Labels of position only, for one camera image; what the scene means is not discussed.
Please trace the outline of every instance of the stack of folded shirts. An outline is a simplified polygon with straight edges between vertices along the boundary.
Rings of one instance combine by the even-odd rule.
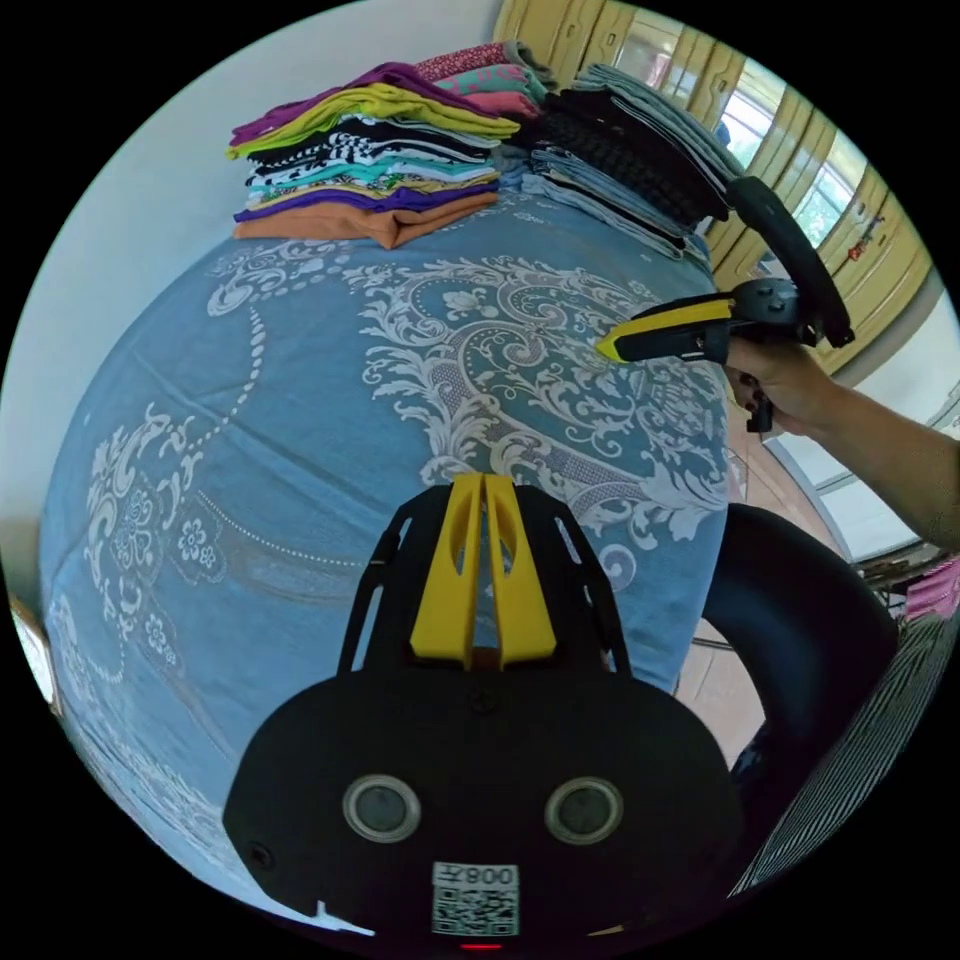
[[[500,185],[493,151],[520,129],[510,115],[525,116],[527,104],[539,114],[503,84],[545,94],[532,72],[510,66],[463,95],[471,81],[435,84],[386,63],[236,128],[227,156],[252,170],[234,236],[372,237],[389,249],[488,206]]]
[[[468,47],[454,53],[444,53],[439,57],[421,60],[416,64],[417,73],[424,80],[443,80],[468,70],[479,70],[496,64],[513,64],[529,70],[545,90],[556,90],[557,81],[553,71],[537,63],[533,51],[519,40],[504,40],[500,43],[482,43],[477,47]]]
[[[736,158],[657,91],[597,64],[573,88],[548,94],[541,119],[516,138],[531,148],[524,192],[591,213],[679,259],[709,265],[696,237],[705,218],[726,220]]]

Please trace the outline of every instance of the purple shirt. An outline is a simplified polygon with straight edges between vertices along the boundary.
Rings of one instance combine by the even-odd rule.
[[[242,126],[235,127],[233,130],[233,139],[230,141],[231,147],[239,146],[241,143],[249,143],[262,137],[265,133],[276,130],[296,119],[301,113],[305,113],[311,107],[316,106],[327,97],[332,97],[341,90],[351,90],[354,87],[367,87],[371,83],[389,83],[401,90],[409,90],[411,93],[419,93],[422,97],[429,100],[435,100],[438,103],[445,103],[451,107],[459,107],[461,110],[469,110],[481,117],[497,117],[498,114],[490,113],[487,110],[481,110],[476,104],[461,97],[450,90],[444,90],[442,87],[434,86],[432,83],[424,80],[417,73],[416,69],[409,63],[381,63],[379,67],[365,73],[362,77],[357,77],[351,83],[342,87],[331,87],[318,93],[309,100],[298,100],[296,103],[284,103],[279,107],[273,107],[268,110],[259,120],[251,120]]]
[[[314,203],[329,200],[333,203],[349,203],[359,210],[373,210],[375,213],[385,213],[388,210],[432,210],[441,203],[450,203],[451,200],[460,200],[462,197],[472,197],[478,193],[491,193],[498,190],[500,181],[480,183],[475,187],[464,187],[461,190],[438,190],[436,193],[420,193],[409,187],[400,187],[388,197],[367,197],[362,193],[351,193],[349,190],[322,190],[319,193],[308,194],[302,197],[291,197],[282,203],[277,203],[268,210],[241,210],[235,213],[233,219],[237,223],[244,220],[259,220],[269,217],[271,213],[281,210],[293,210],[296,207],[309,207]]]

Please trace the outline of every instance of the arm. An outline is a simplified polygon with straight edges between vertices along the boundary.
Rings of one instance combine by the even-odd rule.
[[[785,430],[816,440],[918,536],[960,550],[960,443],[835,384],[798,345],[734,339],[729,363],[744,406],[759,384]]]
[[[960,550],[960,443],[837,386],[810,437],[929,543]]]

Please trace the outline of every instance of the folded clothes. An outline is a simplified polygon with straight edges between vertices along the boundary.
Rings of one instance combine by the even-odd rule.
[[[581,119],[563,109],[549,109],[561,98],[552,94],[548,110],[536,124],[532,137],[559,146],[584,164],[594,167],[671,217],[685,229],[693,230],[705,216],[726,220],[726,200],[697,171],[693,161],[651,134],[651,153],[657,161],[637,149],[635,142],[596,120]]]
[[[562,147],[549,146],[530,154],[534,173],[566,177],[578,186],[602,197],[607,203],[629,212],[637,219],[656,226],[664,232],[682,237],[690,232],[689,224],[679,221],[650,203],[643,195],[625,187],[603,171],[584,163],[578,156]]]
[[[278,203],[287,200],[312,196],[320,196],[329,190],[349,190],[366,194],[367,196],[382,198],[396,192],[401,187],[410,190],[416,190],[418,193],[441,193],[446,190],[459,189],[460,187],[474,187],[487,185],[492,189],[494,183],[498,183],[499,178],[496,173],[486,174],[481,177],[474,177],[471,180],[462,180],[457,183],[445,182],[418,176],[417,174],[391,174],[381,177],[372,182],[365,180],[354,180],[351,177],[340,177],[336,180],[327,180],[321,183],[308,184],[305,187],[275,187],[270,193],[259,195],[247,201],[248,210],[269,210]]]
[[[238,223],[238,240],[254,237],[291,237],[302,240],[356,240],[370,237],[385,250],[462,220],[489,207],[496,193],[461,197],[429,210],[361,210],[348,203],[315,203],[284,210],[259,220]]]
[[[520,94],[486,94],[490,97],[519,97]],[[520,129],[519,124],[486,113],[474,112],[476,106],[451,107],[434,99],[422,97],[386,83],[344,90],[310,107],[295,119],[269,133],[227,149],[231,159],[248,156],[265,147],[284,147],[299,143],[312,133],[332,129],[345,114],[363,113],[386,119],[403,116],[429,123],[434,127],[463,130],[495,139],[505,139]]]
[[[287,200],[279,201],[257,210],[241,210],[233,215],[238,223],[247,220],[257,220],[261,217],[279,213],[282,210],[293,210],[297,207],[309,207],[315,203],[336,202],[348,203],[360,210],[430,210],[442,203],[459,200],[463,197],[475,196],[478,193],[490,193],[498,189],[499,182],[477,184],[476,186],[460,186],[456,190],[437,190],[434,193],[424,193],[420,190],[411,190],[400,187],[389,193],[371,194],[368,190],[359,188],[330,186],[313,190],[305,196],[295,195]]]
[[[244,123],[233,130],[233,139],[230,141],[231,147],[240,146],[242,143],[249,143],[251,140],[258,140],[267,133],[279,130],[288,123],[292,123],[302,114],[313,107],[318,106],[324,100],[342,93],[344,90],[350,90],[360,87],[369,87],[374,83],[386,83],[401,90],[407,90],[410,93],[418,93],[424,97],[433,97],[441,100],[451,107],[460,107],[461,109],[476,109],[476,107],[467,107],[458,96],[455,95],[437,95],[434,84],[425,80],[416,69],[409,63],[381,63],[379,67],[368,70],[365,74],[357,77],[351,83],[346,83],[342,87],[331,87],[318,93],[306,100],[298,100],[295,103],[285,103],[282,106],[274,107],[268,110],[262,117],[252,120],[250,123]]]
[[[373,163],[381,153],[416,150],[434,154],[457,163],[486,160],[490,150],[499,146],[499,140],[483,141],[475,146],[455,138],[449,131],[426,127],[412,130],[398,127],[387,120],[341,120],[332,130],[314,133],[293,147],[257,150],[248,159],[257,164],[255,173],[263,175],[270,170],[286,169],[305,163]]]
[[[636,224],[639,227],[643,227],[644,230],[661,237],[671,245],[675,246],[678,250],[683,249],[685,238],[690,236],[689,232],[681,230],[674,223],[668,223],[666,226],[661,226],[662,221],[656,218],[640,217],[627,207],[623,207],[618,204],[611,197],[602,193],[597,193],[589,186],[577,183],[577,181],[571,180],[569,177],[565,177],[562,173],[558,173],[555,170],[538,173],[536,176],[543,177],[543,179],[548,183],[554,184],[561,190],[573,190],[574,192],[589,198],[594,203],[599,203],[612,213],[615,213],[618,217],[622,217],[624,220],[628,220],[630,223]]]
[[[483,43],[454,53],[444,53],[439,57],[421,60],[420,63],[415,64],[415,69],[424,80],[437,81],[467,70],[477,70],[497,63],[513,63],[520,67],[529,67],[548,90],[556,89],[557,83],[550,68],[538,63],[530,48],[519,40]]]
[[[451,130],[449,128],[438,130],[430,123],[424,123],[410,117],[397,116],[379,119],[377,117],[368,117],[363,113],[347,113],[344,114],[343,120],[356,120],[358,123],[364,123],[371,127],[388,124],[391,127],[397,127],[405,133],[416,134],[418,137],[423,133],[436,134],[446,137],[449,140],[456,140],[458,143],[466,144],[467,146],[479,147],[481,150],[492,150],[503,142],[499,136],[496,138],[484,137],[476,133],[467,133],[463,130]]]
[[[523,187],[524,174],[527,174],[529,172],[530,172],[530,168],[524,165],[522,167],[517,167],[516,170],[508,170],[506,173],[501,173],[500,189],[516,190],[518,193],[521,192]]]
[[[595,63],[579,74],[573,82],[573,90],[606,90],[619,94],[637,110],[649,112],[674,126],[678,136],[686,139],[691,149],[718,163],[727,172],[728,179],[744,175],[740,161],[703,124],[671,103],[658,90],[635,80],[622,70]]]
[[[613,97],[610,106],[619,110],[630,122],[634,123],[632,130],[638,133],[643,127],[652,131],[655,135],[664,139],[667,143],[681,151],[684,157],[688,158],[700,171],[701,175],[713,186],[713,188],[723,197],[727,194],[727,185],[730,182],[730,175],[726,168],[712,163],[710,158],[702,152],[693,149],[686,143],[682,136],[677,136],[675,131],[668,124],[663,123],[659,118],[652,116],[646,111],[637,110],[621,97]],[[642,133],[640,138],[646,140]]]
[[[305,177],[286,182],[252,184],[251,195],[270,193],[286,188],[307,187],[326,180],[354,180],[357,183],[374,183],[383,177],[415,176],[425,180],[439,180],[444,183],[463,183],[477,177],[495,176],[497,170],[490,164],[481,163],[441,163],[439,161],[408,161],[395,157],[385,157],[379,163],[331,163]]]
[[[669,257],[671,260],[680,260],[683,258],[686,245],[682,240],[671,241],[665,237],[658,236],[653,231],[646,230],[644,227],[620,216],[609,207],[598,203],[586,194],[579,193],[567,187],[558,186],[536,174],[525,174],[522,179],[521,189],[524,193],[539,194],[540,196],[549,197],[551,200],[556,200],[558,203],[582,210],[584,213],[590,214],[590,216],[595,217],[597,220],[614,227],[621,233],[632,237],[634,240],[638,240],[640,243],[645,244],[652,250],[656,250],[657,253],[665,257]]]
[[[409,149],[383,150],[376,154],[375,159],[364,159],[363,162],[358,161],[353,163],[335,160],[333,158],[324,159],[322,156],[317,156],[289,167],[282,167],[276,170],[264,170],[262,173],[254,171],[254,173],[247,178],[246,184],[248,187],[262,188],[281,186],[295,182],[303,183],[312,177],[323,175],[326,171],[334,170],[337,167],[350,167],[360,171],[372,171],[371,176],[379,176],[378,171],[397,163],[410,163],[424,168],[435,167],[441,172],[454,173],[457,170],[491,166],[493,164],[493,161],[490,159],[491,153],[492,151],[486,154],[487,159],[485,161],[457,161],[439,154]]]
[[[540,116],[537,105],[526,94],[517,93],[516,90],[506,90],[501,93],[468,93],[463,99],[498,117],[513,116],[536,120]]]
[[[461,95],[514,90],[537,103],[543,103],[547,95],[547,88],[540,82],[540,78],[529,67],[518,67],[515,63],[496,63],[489,67],[467,70],[437,80],[435,86]]]
[[[689,256],[712,276],[709,252],[705,253],[703,246],[695,242],[698,238],[694,234],[676,237],[665,233],[574,183],[558,182],[550,176],[527,174],[523,177],[521,189],[524,193],[540,194],[558,203],[576,207],[673,260]]]
[[[494,150],[490,154],[490,165],[495,167],[498,172],[512,173],[514,170],[528,168],[530,165],[529,154],[526,157],[504,156],[499,151]]]

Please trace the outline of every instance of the tiled floor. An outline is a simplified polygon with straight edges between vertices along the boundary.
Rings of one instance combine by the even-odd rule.
[[[816,509],[773,454],[747,433],[746,414],[729,410],[730,500],[772,510],[840,551]],[[697,636],[720,640],[701,620]],[[694,646],[680,678],[678,698],[709,727],[728,763],[750,742],[763,722],[763,709],[746,670],[731,651]]]

